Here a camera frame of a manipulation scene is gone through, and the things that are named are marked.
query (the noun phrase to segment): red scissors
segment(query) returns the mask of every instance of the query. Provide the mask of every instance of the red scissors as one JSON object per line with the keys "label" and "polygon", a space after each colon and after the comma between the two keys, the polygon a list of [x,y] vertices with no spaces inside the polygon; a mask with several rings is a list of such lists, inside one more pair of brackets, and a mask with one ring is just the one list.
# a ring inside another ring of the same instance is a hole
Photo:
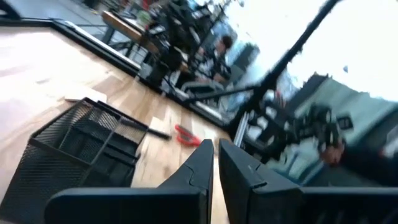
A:
{"label": "red scissors", "polygon": [[186,146],[200,146],[201,140],[193,135],[192,132],[178,124],[174,128],[178,131],[177,141]]}

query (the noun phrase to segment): black mesh desk organizer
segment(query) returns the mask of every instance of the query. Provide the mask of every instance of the black mesh desk organizer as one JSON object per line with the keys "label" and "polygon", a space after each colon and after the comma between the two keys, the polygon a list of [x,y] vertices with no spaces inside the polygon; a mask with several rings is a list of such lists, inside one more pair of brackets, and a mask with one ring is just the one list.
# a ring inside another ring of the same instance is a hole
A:
{"label": "black mesh desk organizer", "polygon": [[[136,123],[137,126],[125,125]],[[0,219],[43,223],[47,200],[72,187],[129,187],[147,126],[85,98],[29,139]]]}

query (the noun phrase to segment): person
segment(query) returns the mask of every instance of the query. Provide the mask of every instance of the person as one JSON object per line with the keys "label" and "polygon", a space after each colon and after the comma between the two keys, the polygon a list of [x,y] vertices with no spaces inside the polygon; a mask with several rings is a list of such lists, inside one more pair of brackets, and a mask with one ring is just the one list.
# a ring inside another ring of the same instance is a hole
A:
{"label": "person", "polygon": [[176,88],[181,88],[182,85],[186,82],[200,82],[207,83],[211,80],[214,80],[219,83],[223,83],[226,81],[226,78],[223,77],[221,72],[221,64],[219,60],[225,60],[225,53],[232,47],[233,40],[230,35],[224,35],[221,37],[219,41],[217,41],[215,48],[212,50],[205,50],[204,48],[199,48],[198,54],[209,57],[204,64],[203,67],[208,73],[207,77],[197,77],[195,74],[190,73],[189,71],[181,71],[180,76],[175,84]]}
{"label": "person", "polygon": [[341,165],[381,185],[398,186],[398,154],[393,158],[383,156],[380,150],[364,146],[349,146],[342,142],[338,147],[327,147],[320,158],[331,166]]}

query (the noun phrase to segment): desk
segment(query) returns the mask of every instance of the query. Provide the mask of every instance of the desk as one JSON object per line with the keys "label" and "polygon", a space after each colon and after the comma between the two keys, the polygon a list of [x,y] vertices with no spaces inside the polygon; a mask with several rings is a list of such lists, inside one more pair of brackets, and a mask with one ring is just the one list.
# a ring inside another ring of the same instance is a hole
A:
{"label": "desk", "polygon": [[[212,139],[216,150],[219,138],[228,138],[217,127],[53,30],[1,27],[0,57],[0,200],[29,136],[72,106],[63,97],[77,84],[106,94],[111,106],[171,135],[178,123],[200,138]],[[193,150],[174,139],[166,142],[147,135],[139,149],[142,156],[132,186],[158,186]],[[227,223],[217,157],[214,177],[212,222]]]}
{"label": "desk", "polygon": [[[120,20],[112,12],[104,11],[102,13],[102,19],[104,20],[104,23],[108,25],[108,30],[106,31],[102,40],[105,44],[109,44],[115,31],[122,33],[134,42],[138,42],[142,33],[144,32],[144,28],[141,27],[134,19],[130,19],[129,23],[131,24],[128,24]],[[156,54],[158,52],[157,47],[152,42],[144,45],[144,48],[146,48],[152,54]],[[186,70],[187,68],[188,65],[183,63],[180,69]]]}

